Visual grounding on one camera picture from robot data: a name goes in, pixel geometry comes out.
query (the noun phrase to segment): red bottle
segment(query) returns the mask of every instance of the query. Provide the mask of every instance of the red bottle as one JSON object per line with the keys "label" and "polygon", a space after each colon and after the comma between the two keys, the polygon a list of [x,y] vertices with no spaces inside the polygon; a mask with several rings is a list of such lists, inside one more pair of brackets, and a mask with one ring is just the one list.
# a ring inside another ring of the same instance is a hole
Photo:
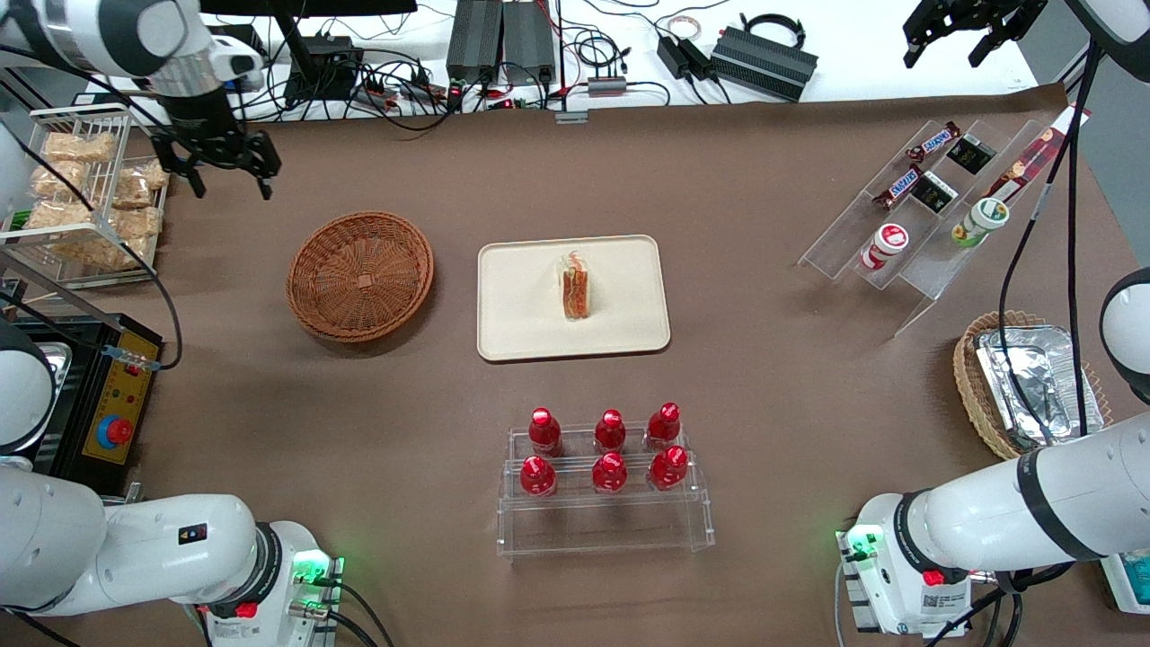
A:
{"label": "red bottle", "polygon": [[647,485],[666,492],[687,478],[687,450],[673,445],[654,455],[647,470]]}
{"label": "red bottle", "polygon": [[608,452],[599,457],[591,468],[591,483],[599,494],[614,494],[623,490],[627,483],[627,464],[616,452]]}
{"label": "red bottle", "polygon": [[647,423],[647,431],[643,434],[643,447],[647,452],[661,452],[674,445],[678,438],[682,424],[678,422],[678,406],[668,402],[659,408]]}
{"label": "red bottle", "polygon": [[623,426],[623,416],[614,409],[603,413],[603,419],[595,426],[595,449],[599,454],[608,452],[622,452],[623,441],[627,440],[627,428]]}
{"label": "red bottle", "polygon": [[555,469],[545,459],[528,456],[519,471],[519,485],[531,496],[551,496],[558,485]]}
{"label": "red bottle", "polygon": [[531,425],[527,429],[531,438],[531,449],[539,456],[559,459],[564,455],[564,439],[559,436],[559,421],[544,408],[531,414]]}

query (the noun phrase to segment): brown wicker basket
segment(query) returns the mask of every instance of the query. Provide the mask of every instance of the brown wicker basket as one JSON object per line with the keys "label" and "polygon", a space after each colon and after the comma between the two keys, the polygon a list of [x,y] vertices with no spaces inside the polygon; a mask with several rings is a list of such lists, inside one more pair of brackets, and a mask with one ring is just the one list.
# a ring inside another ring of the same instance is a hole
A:
{"label": "brown wicker basket", "polygon": [[309,333],[366,342],[415,314],[434,272],[431,246],[414,224],[390,213],[353,213],[321,226],[296,253],[288,302]]}
{"label": "brown wicker basket", "polygon": [[[1045,323],[1045,319],[1040,316],[1014,309],[1007,309],[1005,318],[1007,326],[1038,326]],[[959,338],[954,346],[954,383],[958,385],[959,395],[963,396],[966,415],[971,418],[974,430],[979,432],[979,437],[1000,459],[1010,461],[1018,459],[1022,454],[1022,448],[1006,434],[1002,419],[998,417],[995,396],[990,393],[990,386],[987,385],[987,380],[982,376],[979,357],[974,354],[974,338],[997,328],[997,311],[988,311],[971,323],[966,333]],[[1110,426],[1113,424],[1110,416],[1110,405],[1098,386],[1098,377],[1086,363],[1082,363],[1082,370],[1086,373],[1087,383],[1094,390],[1095,399],[1098,401],[1104,426]]]}

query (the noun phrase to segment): wicker basket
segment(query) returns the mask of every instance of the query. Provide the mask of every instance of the wicker basket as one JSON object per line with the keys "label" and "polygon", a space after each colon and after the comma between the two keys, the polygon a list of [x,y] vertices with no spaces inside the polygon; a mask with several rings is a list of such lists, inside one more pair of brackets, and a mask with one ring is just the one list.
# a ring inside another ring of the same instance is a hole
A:
{"label": "wicker basket", "polygon": [[415,314],[434,271],[431,246],[414,224],[390,213],[353,213],[324,224],[296,253],[288,302],[309,333],[366,342]]}
{"label": "wicker basket", "polygon": [[[1013,309],[1006,310],[1005,318],[1007,326],[1038,326],[1045,323],[1045,319],[1042,317]],[[1023,449],[1006,434],[1006,430],[1003,428],[1002,419],[998,416],[995,396],[990,393],[990,386],[987,385],[987,380],[982,376],[982,367],[979,364],[979,357],[974,354],[974,338],[997,328],[997,311],[988,311],[971,323],[966,333],[963,334],[954,346],[954,383],[958,384],[958,393],[963,396],[963,407],[966,408],[966,415],[971,418],[971,423],[974,425],[974,430],[979,432],[982,441],[1004,461],[1010,461],[1011,459],[1018,459],[1023,453]],[[1113,419],[1110,417],[1110,406],[1106,402],[1106,396],[1103,395],[1102,390],[1098,387],[1098,377],[1094,375],[1094,371],[1086,363],[1082,364],[1082,371],[1086,373],[1090,388],[1094,390],[1095,400],[1098,401],[1098,410],[1102,411],[1104,426],[1112,425]]]}

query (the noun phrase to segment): brown table surface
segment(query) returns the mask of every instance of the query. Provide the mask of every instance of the brown table surface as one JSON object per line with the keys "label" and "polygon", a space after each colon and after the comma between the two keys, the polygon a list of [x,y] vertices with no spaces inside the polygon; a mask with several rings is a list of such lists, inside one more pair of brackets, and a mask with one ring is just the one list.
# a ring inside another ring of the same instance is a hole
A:
{"label": "brown table surface", "polygon": [[[186,348],[182,365],[159,377],[141,433],[146,493],[231,493],[258,518],[305,524],[347,557],[347,581],[401,647],[830,646],[834,531],[871,496],[996,461],[966,421],[951,351],[971,319],[996,307],[1025,218],[991,236],[894,341],[913,294],[877,292],[853,275],[831,283],[795,262],[927,118],[984,118],[1007,131],[1064,106],[1045,87],[606,110],[575,126],[550,114],[491,113],[451,118],[414,141],[379,121],[270,126],[284,160],[273,200],[260,200],[244,172],[208,170],[205,199],[183,186],[169,202],[158,267]],[[1082,175],[1083,355],[1122,419],[1141,407],[1103,354],[1097,313],[1134,261],[1092,176]],[[1056,190],[1010,299],[1058,323],[1065,195]],[[1036,197],[1015,213],[1029,213]],[[437,267],[412,325],[353,353],[297,325],[284,277],[308,233],[360,209],[415,222]],[[480,359],[480,247],[613,233],[659,242],[673,330],[666,352]],[[151,286],[100,302],[170,336]],[[508,426],[537,406],[575,424],[608,407],[638,418],[668,400],[682,406],[710,483],[716,546],[514,565],[496,556]],[[1028,593],[1017,645],[1147,645],[1150,618],[1107,609],[1101,581],[1080,567]],[[921,645],[857,634],[849,611],[843,618],[851,646]],[[166,601],[47,624],[85,647],[200,641]],[[983,626],[965,642],[981,641]],[[10,622],[2,633],[5,645],[48,645]]]}

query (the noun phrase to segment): emergency stop button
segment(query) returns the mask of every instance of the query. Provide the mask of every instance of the emergency stop button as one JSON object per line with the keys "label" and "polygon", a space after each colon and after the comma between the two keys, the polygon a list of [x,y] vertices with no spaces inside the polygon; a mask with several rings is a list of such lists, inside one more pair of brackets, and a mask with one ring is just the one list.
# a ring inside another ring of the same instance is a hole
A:
{"label": "emergency stop button", "polygon": [[131,421],[121,416],[105,416],[95,429],[95,440],[103,449],[115,449],[132,440]]}

